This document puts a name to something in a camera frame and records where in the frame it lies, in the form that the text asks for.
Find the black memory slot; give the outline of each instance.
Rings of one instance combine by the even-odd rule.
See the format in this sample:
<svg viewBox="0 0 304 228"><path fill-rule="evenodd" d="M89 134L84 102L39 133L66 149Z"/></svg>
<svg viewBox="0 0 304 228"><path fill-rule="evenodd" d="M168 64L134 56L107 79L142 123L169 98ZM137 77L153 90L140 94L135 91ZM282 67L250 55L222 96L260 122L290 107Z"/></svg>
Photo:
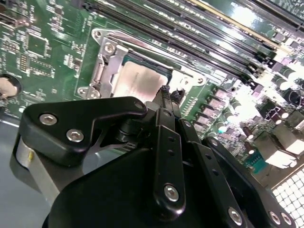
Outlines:
<svg viewBox="0 0 304 228"><path fill-rule="evenodd" d="M150 1L159 5L159 6L161 6L161 7L163 7L164 9L166 9L169 12L172 12L172 13L175 13L175 14L180 14L181 16L183 16L187 20L191 21L192 23L194 23L194 24L196 24L196 25L198 25L198 26L200 26L200 27L202 27L206 30L209 30L212 33L214 32L216 34L219 34L220 36L229 37L230 39L232 39L234 41L235 45L238 45L240 48L247 49L248 51L251 51L251 52L257 52L258 51L256 48L254 48L254 47L252 47L252 46L250 46L246 43L243 43L241 40L238 40L238 39L234 38L230 34L224 32L224 31L222 31L222 30L220 30L216 27L211 26L210 24L208 24L206 22L197 20L197 18L194 17L193 15L173 8L172 5L166 3L164 0L150 0ZM197 8L192 7L190 5L187 5L187 7L197 10ZM228 29L231 29L231 30L235 31L239 35L245 37L247 40L251 40L252 42L257 42L259 45L264 46L264 43L260 39L255 39L252 36L250 36L249 34L244 33L243 31L240 31L236 27L218 19L216 15L213 15L210 12L207 13L205 11L202 11L201 9L200 9L199 13L202 16L204 16L205 18L208 18L211 21L214 21L214 22L216 22L216 23L218 23L218 24L220 24L220 25L222 25L222 26L224 26Z"/></svg>
<svg viewBox="0 0 304 228"><path fill-rule="evenodd" d="M133 18L130 18L126 15L123 15L116 10L112 9L109 6L106 5L100 5L100 3L95 3L96 6L94 9L97 13L101 13L102 15L113 18L114 20L118 21L121 24L124 24L126 26L134 26L139 31L145 32L147 35L149 35L151 38L155 40L159 40L160 42L163 42L165 44L168 44L171 48L175 50L180 50L184 54L186 54L189 57L189 61L191 62L201 62L206 65L210 65L211 67L222 71L225 74L232 75L237 78L242 78L244 75L243 72L232 68L222 62L218 62L215 58L203 55L201 52L198 52L189 46L185 45L184 43L174 40L172 38L169 38L168 36L151 29L147 27L146 25L141 24L137 20L134 20Z"/></svg>
<svg viewBox="0 0 304 228"><path fill-rule="evenodd" d="M257 52L257 50L255 48L253 48L249 45L243 44L239 40L235 39L233 36L227 36L223 31L221 31L217 28L214 28L207 23L202 22L198 26L195 23L193 23L189 20L186 20L185 16L181 16L180 11L167 10L167 9L161 7L161 6L158 6L157 4L153 4L152 3L153 0L150 0L150 1L141 0L141 1L144 2L147 6L151 6L153 9L158 10L159 12L163 12L163 13L165 13L167 15L170 15L170 16L173 15L174 17L178 18L179 21L182 21L185 24L190 25L192 28L195 28L196 30L201 31L202 33L204 33L205 35L207 35L209 37L212 37L212 38L215 38L215 39L217 39L221 42L226 42L226 43L230 44L235 50L237 50L238 52L243 52L246 55L248 55L249 57L254 57L256 52ZM186 30L186 29L181 28L181 32L185 35L189 34L189 31ZM203 39L204 42L206 42L206 44L208 44L210 47L218 48L217 44L213 44L213 43L209 42L209 40L207 40L207 38L200 37L200 36L194 36L192 38L196 39L198 42Z"/></svg>
<svg viewBox="0 0 304 228"><path fill-rule="evenodd" d="M149 12L147 12L145 8L135 5L129 1L116 0L115 5L126 7L128 10L133 10L135 13L143 16L144 18L150 21L158 22L166 29L170 29L173 34L180 36L180 34L177 33L180 32L183 35L184 39L187 39L190 42L196 44L198 47L205 49L207 53L213 52L221 58L227 59L229 62L233 63L238 68L246 69L247 65L250 63L250 61L248 61L247 59L239 57L237 54L230 52L227 49L216 45L205 38L199 37L194 33L189 32L186 28L177 26L174 22L171 22L169 20L165 21L162 20L162 18L159 16L152 15L151 13L149 14Z"/></svg>
<svg viewBox="0 0 304 228"><path fill-rule="evenodd" d="M302 23L290 18L290 13L285 15L278 13L276 10L264 5L259 0L237 0L240 4L251 9L260 16L271 21L278 27L294 34L297 37L304 38L304 28Z"/></svg>
<svg viewBox="0 0 304 228"><path fill-rule="evenodd" d="M299 25L303 25L304 23L304 21L301 18L297 17L296 15L292 14L291 12L285 10L284 8L276 5L275 3L269 0L252 0L252 1L260 6L263 5L264 7L267 7L267 9L272 9L273 11L276 11L277 13L285 16L289 20L292 20Z"/></svg>

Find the white grid panel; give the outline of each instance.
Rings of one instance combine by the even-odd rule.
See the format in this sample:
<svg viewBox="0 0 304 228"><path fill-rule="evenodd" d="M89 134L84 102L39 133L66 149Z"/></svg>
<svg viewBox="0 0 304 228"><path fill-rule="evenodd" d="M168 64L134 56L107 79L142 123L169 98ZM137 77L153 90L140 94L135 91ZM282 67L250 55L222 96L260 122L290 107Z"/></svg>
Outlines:
<svg viewBox="0 0 304 228"><path fill-rule="evenodd" d="M304 169L298 171L274 191L276 200L304 228Z"/></svg>

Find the gray surface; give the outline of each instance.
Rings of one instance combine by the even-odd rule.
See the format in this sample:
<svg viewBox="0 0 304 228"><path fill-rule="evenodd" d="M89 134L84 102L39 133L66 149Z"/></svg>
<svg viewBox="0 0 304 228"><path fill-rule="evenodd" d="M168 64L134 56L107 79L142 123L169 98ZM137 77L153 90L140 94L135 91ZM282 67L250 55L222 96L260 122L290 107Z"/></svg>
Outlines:
<svg viewBox="0 0 304 228"><path fill-rule="evenodd" d="M50 210L47 202L10 170L17 131L16 127L0 123L0 227L40 228Z"/></svg>

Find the silver screw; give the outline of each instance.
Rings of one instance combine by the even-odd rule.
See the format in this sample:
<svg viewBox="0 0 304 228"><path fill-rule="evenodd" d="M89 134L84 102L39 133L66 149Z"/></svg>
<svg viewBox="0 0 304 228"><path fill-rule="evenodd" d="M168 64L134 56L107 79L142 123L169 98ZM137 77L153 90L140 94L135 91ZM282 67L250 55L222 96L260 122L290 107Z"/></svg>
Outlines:
<svg viewBox="0 0 304 228"><path fill-rule="evenodd" d="M238 226L241 226L243 224L243 219L240 216L240 214L232 207L228 208L228 214L230 218L237 224Z"/></svg>
<svg viewBox="0 0 304 228"><path fill-rule="evenodd" d="M289 218L285 213L281 213L281 215L282 215L284 221L285 221L288 225L291 225L291 224L292 224L290 218Z"/></svg>
<svg viewBox="0 0 304 228"><path fill-rule="evenodd" d="M108 54L111 54L114 52L114 46L113 44L111 43L106 43L105 46L104 46L104 50L108 53Z"/></svg>
<svg viewBox="0 0 304 228"><path fill-rule="evenodd" d="M185 120L185 124L186 124L187 127L191 127L191 124L190 124L189 121Z"/></svg>
<svg viewBox="0 0 304 228"><path fill-rule="evenodd" d="M53 116L52 114L42 114L39 117L40 122L42 122L44 125L51 126L57 123L57 118Z"/></svg>
<svg viewBox="0 0 304 228"><path fill-rule="evenodd" d="M218 145L217 141L215 141L214 139L211 139L210 142L211 142L213 145L215 145L215 146Z"/></svg>
<svg viewBox="0 0 304 228"><path fill-rule="evenodd" d="M96 38L100 38L102 36L100 31L96 31L94 35Z"/></svg>
<svg viewBox="0 0 304 228"><path fill-rule="evenodd" d="M179 200L179 193L172 185L166 185L164 188L165 196L172 202Z"/></svg>
<svg viewBox="0 0 304 228"><path fill-rule="evenodd" d="M80 90L79 90L79 93L80 93L81 95L83 95L83 94L85 94L86 92L85 92L84 89L80 89Z"/></svg>
<svg viewBox="0 0 304 228"><path fill-rule="evenodd" d="M203 79L203 78L199 78L199 79L198 79L198 83L199 83L199 84L202 84L203 82L204 82L204 79Z"/></svg>
<svg viewBox="0 0 304 228"><path fill-rule="evenodd" d="M140 108L140 109L143 109L143 105L139 102L134 102L135 106Z"/></svg>
<svg viewBox="0 0 304 228"><path fill-rule="evenodd" d="M79 143L79 142L83 141L83 139L84 139L84 134L82 134L82 132L80 130L76 130L76 129L68 130L66 133L66 136L69 141L72 141L75 143Z"/></svg>
<svg viewBox="0 0 304 228"><path fill-rule="evenodd" d="M277 224L277 225L280 225L281 224L281 221L279 219L279 217L273 213L272 211L269 212L269 215L270 215L270 218Z"/></svg>

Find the motherboard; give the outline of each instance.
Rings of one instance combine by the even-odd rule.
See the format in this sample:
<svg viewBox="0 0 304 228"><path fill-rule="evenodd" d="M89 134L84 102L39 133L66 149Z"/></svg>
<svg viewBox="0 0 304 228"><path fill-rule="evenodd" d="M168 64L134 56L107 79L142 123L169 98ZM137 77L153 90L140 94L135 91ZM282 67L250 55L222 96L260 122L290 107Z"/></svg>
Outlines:
<svg viewBox="0 0 304 228"><path fill-rule="evenodd" d="M2 0L0 107L135 96L163 85L201 139L253 173L304 137L301 0Z"/></svg>

